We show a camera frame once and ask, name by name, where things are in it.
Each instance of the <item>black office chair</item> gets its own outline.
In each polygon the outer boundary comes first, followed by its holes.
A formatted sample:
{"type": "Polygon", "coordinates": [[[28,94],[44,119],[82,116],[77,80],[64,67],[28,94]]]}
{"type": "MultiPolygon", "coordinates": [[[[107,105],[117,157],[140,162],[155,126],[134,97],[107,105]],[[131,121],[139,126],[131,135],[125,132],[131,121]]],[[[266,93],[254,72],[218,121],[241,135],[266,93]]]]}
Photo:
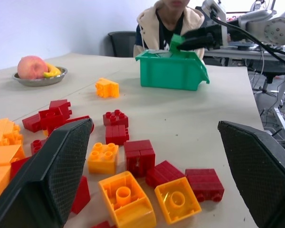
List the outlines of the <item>black office chair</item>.
{"type": "MultiPolygon", "coordinates": [[[[251,71],[255,71],[257,73],[262,72],[263,61],[255,61],[255,60],[248,60],[248,69],[251,71]]],[[[268,84],[272,84],[274,77],[285,75],[285,64],[277,61],[265,61],[263,75],[266,77],[266,80],[263,86],[259,88],[253,89],[255,91],[254,95],[256,94],[267,94],[272,97],[277,97],[279,91],[276,90],[268,90],[268,84]]]]}
{"type": "Polygon", "coordinates": [[[110,32],[115,57],[133,57],[136,32],[110,32]]]}

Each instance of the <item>metal frame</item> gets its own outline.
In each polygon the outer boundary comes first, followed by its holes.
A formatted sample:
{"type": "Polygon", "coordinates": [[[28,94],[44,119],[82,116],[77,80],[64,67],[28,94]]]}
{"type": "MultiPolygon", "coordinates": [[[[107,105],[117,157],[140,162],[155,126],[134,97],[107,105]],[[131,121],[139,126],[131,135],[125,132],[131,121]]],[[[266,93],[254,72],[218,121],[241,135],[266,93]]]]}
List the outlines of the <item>metal frame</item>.
{"type": "MultiPolygon", "coordinates": [[[[285,60],[285,55],[281,55],[279,53],[276,53],[276,54],[285,60]]],[[[242,51],[242,50],[237,50],[237,48],[228,47],[226,49],[219,49],[219,50],[212,50],[212,51],[205,50],[205,56],[225,57],[225,58],[231,58],[231,59],[241,58],[241,59],[259,60],[262,57],[262,54],[261,52],[258,52],[258,51],[251,51],[251,50],[242,51]]],[[[264,60],[265,61],[278,61],[268,52],[264,52],[264,60]]],[[[284,92],[285,92],[285,76],[284,76],[284,81],[281,84],[281,87],[277,94],[276,103],[273,105],[271,109],[276,117],[276,120],[278,121],[278,124],[280,124],[280,126],[282,126],[285,131],[285,120],[279,110],[279,102],[283,98],[284,92]]]]}

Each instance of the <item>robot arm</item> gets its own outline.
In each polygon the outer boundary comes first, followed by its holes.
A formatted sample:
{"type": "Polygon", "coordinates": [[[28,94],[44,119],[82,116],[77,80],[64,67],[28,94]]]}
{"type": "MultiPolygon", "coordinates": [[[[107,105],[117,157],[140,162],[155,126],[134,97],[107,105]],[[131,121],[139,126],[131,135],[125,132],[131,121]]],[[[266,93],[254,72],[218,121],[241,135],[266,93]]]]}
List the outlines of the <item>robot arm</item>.
{"type": "MultiPolygon", "coordinates": [[[[203,11],[211,18],[219,18],[226,23],[226,12],[220,0],[205,0],[203,11]]],[[[239,27],[261,42],[274,45],[285,45],[285,13],[277,16],[276,11],[258,10],[249,12],[228,24],[239,27]]],[[[233,41],[247,38],[244,34],[225,26],[214,25],[200,28],[184,34],[185,41],[178,46],[181,50],[195,50],[198,48],[219,49],[227,46],[227,34],[233,41]]]]}

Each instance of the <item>desk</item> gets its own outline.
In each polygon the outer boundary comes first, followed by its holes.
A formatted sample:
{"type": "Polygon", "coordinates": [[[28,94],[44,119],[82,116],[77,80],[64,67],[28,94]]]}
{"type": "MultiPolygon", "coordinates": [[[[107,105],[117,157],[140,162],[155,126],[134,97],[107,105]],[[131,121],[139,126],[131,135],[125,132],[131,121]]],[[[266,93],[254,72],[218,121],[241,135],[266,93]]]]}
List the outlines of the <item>desk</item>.
{"type": "MultiPolygon", "coordinates": [[[[48,62],[68,69],[61,83],[29,88],[11,80],[16,68],[0,71],[0,118],[8,117],[22,126],[23,118],[47,108],[51,100],[68,99],[73,118],[90,115],[95,123],[88,157],[94,143],[105,142],[102,115],[120,109],[129,116],[131,140],[151,140],[156,164],[169,160],[181,171],[214,168],[225,187],[220,203],[204,202],[202,213],[168,226],[154,190],[139,179],[155,210],[158,228],[256,228],[232,179],[217,130],[220,120],[263,130],[245,67],[208,66],[210,84],[202,83],[197,92],[191,92],[141,87],[140,64],[133,58],[69,54],[48,62]],[[119,83],[118,99],[96,96],[95,82],[100,77],[119,83]]],[[[42,132],[22,129],[22,133],[27,155],[33,140],[45,138],[42,132]]],[[[124,166],[121,147],[118,172],[124,171],[124,166]]],[[[65,228],[90,228],[104,220],[112,223],[97,185],[108,175],[90,175],[87,165],[83,174],[88,178],[91,201],[77,216],[70,216],[65,228]]]]}
{"type": "MultiPolygon", "coordinates": [[[[276,53],[276,54],[285,60],[285,55],[281,55],[279,53],[276,53]]],[[[258,51],[241,51],[241,50],[237,50],[237,48],[234,48],[234,47],[228,47],[226,49],[218,49],[218,50],[212,50],[212,51],[205,50],[205,56],[242,58],[242,59],[254,59],[254,60],[260,60],[262,58],[261,52],[258,52],[258,51]]],[[[268,52],[264,53],[264,60],[265,61],[278,61],[276,58],[274,58],[268,52]]],[[[277,95],[276,103],[272,107],[277,121],[279,122],[279,124],[281,126],[283,126],[283,128],[285,130],[285,120],[283,118],[283,115],[279,111],[279,101],[282,99],[284,92],[285,92],[285,77],[284,77],[283,84],[279,88],[279,93],[277,95]]]]}

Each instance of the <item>metal plate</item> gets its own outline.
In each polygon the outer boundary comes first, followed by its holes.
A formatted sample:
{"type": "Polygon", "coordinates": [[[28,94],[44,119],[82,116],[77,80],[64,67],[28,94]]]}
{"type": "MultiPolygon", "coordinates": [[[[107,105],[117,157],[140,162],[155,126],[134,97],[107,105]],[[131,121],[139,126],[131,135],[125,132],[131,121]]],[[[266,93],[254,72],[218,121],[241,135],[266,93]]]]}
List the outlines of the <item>metal plate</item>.
{"type": "Polygon", "coordinates": [[[67,74],[67,69],[63,67],[58,67],[57,68],[61,71],[61,75],[55,76],[55,77],[49,77],[49,78],[41,78],[41,79],[21,79],[19,78],[18,73],[13,74],[12,78],[19,83],[25,85],[25,86],[30,86],[30,87],[38,87],[38,86],[48,86],[48,85],[53,85],[58,82],[61,82],[62,79],[65,77],[67,74]]]}

